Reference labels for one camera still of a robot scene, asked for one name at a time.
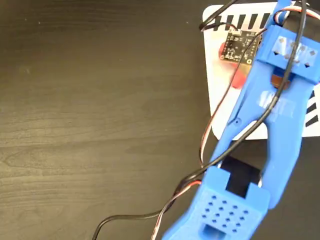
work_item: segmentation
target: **white card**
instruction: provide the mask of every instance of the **white card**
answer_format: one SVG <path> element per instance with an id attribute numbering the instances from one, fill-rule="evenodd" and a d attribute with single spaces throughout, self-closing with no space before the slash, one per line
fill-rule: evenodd
<path id="1" fill-rule="evenodd" d="M 276 6 L 276 2 L 267 3 L 243 3 L 234 4 L 222 13 L 220 22 L 230 22 L 239 28 L 242 20 L 241 30 L 259 32 L 263 26 L 266 18 L 271 14 Z M 209 17 L 213 12 L 218 10 L 222 5 L 212 5 L 206 8 L 203 12 L 203 20 Z M 218 102 L 223 96 L 228 81 L 233 74 L 233 68 L 222 64 L 219 58 L 219 49 L 221 44 L 226 40 L 228 30 L 226 26 L 222 25 L 218 29 L 210 29 L 204 31 L 204 47 L 205 47 L 205 61 L 207 71 L 207 81 L 209 90 L 209 101 L 211 113 L 217 107 Z M 241 89 L 231 88 L 221 108 L 216 114 L 212 130 L 213 134 L 220 139 L 229 116 L 238 99 Z M 320 136 L 320 85 L 314 88 L 314 96 L 308 102 L 308 113 L 305 116 L 305 126 L 303 130 L 303 137 Z M 243 134 L 251 125 L 244 129 L 236 138 Z M 268 137 L 267 127 L 263 124 L 255 130 L 247 139 L 266 139 Z"/>

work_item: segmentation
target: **electronic component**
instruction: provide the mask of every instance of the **electronic component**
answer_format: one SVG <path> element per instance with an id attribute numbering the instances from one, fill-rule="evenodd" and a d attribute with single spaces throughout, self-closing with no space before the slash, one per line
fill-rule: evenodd
<path id="1" fill-rule="evenodd" d="M 226 37 L 220 59 L 231 63 L 238 63 L 246 47 L 255 36 L 256 33 L 254 31 L 230 30 Z M 260 40 L 260 37 L 254 40 L 252 47 L 244 54 L 241 64 L 251 65 L 253 63 Z"/>

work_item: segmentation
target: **dark wooden table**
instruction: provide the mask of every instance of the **dark wooden table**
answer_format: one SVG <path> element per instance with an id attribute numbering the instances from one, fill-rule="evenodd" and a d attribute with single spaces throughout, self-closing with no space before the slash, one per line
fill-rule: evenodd
<path id="1" fill-rule="evenodd" d="M 198 167 L 210 113 L 197 27 L 223 2 L 0 1 L 0 239 L 90 240 L 108 215 L 163 206 Z M 254 240 L 319 239 L 319 143 L 303 141 Z M 234 155 L 263 163 L 265 148 L 250 141 Z M 113 222 L 99 239 L 146 240 L 154 223 Z"/>

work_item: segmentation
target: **blue 3d-printed part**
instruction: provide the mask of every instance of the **blue 3d-printed part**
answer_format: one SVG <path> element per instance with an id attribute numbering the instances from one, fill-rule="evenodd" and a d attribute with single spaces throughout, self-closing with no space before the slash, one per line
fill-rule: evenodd
<path id="1" fill-rule="evenodd" d="M 279 0 L 274 11 L 290 5 Z M 268 30 L 224 132 L 212 156 L 220 156 L 231 141 L 256 121 L 271 102 L 276 89 L 272 75 L 283 74 L 296 34 L 273 25 Z M 188 211 L 165 233 L 162 240 L 249 240 L 284 192 L 299 157 L 307 102 L 320 79 L 320 44 L 301 39 L 292 68 L 290 85 L 264 123 L 268 129 L 267 161 L 262 186 L 250 183 L 246 196 L 226 190 L 230 173 L 210 167 Z"/>

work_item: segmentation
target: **white wire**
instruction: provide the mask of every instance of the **white wire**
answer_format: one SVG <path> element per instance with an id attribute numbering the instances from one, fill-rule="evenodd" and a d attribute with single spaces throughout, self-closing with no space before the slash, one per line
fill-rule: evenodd
<path id="1" fill-rule="evenodd" d="M 285 18 L 286 18 L 288 16 L 289 12 L 299 12 L 300 13 L 302 11 L 302 8 L 300 6 L 286 6 L 285 8 L 282 9 L 282 11 L 288 11 L 285 16 Z M 277 24 L 280 24 L 279 17 L 281 14 L 282 14 L 282 12 L 278 12 L 274 17 Z M 310 17 L 313 17 L 315 19 L 320 20 L 320 15 L 318 13 L 316 13 L 315 11 L 307 9 L 306 14 Z"/>
<path id="2" fill-rule="evenodd" d="M 174 201 L 176 200 L 178 197 L 180 197 L 181 195 L 183 195 L 185 192 L 187 192 L 191 187 L 195 186 L 195 185 L 200 185 L 201 181 L 200 180 L 196 180 L 192 183 L 190 183 L 188 186 L 186 186 L 184 189 L 182 189 L 180 192 L 178 192 L 176 195 L 174 195 L 163 207 L 163 209 L 161 210 L 157 220 L 156 220 L 156 224 L 155 227 L 153 229 L 153 233 L 151 235 L 151 239 L 150 240 L 156 240 L 156 237 L 158 235 L 159 232 L 159 228 L 160 228 L 160 224 L 162 221 L 162 217 L 164 216 L 164 213 L 167 210 L 167 207 Z"/>

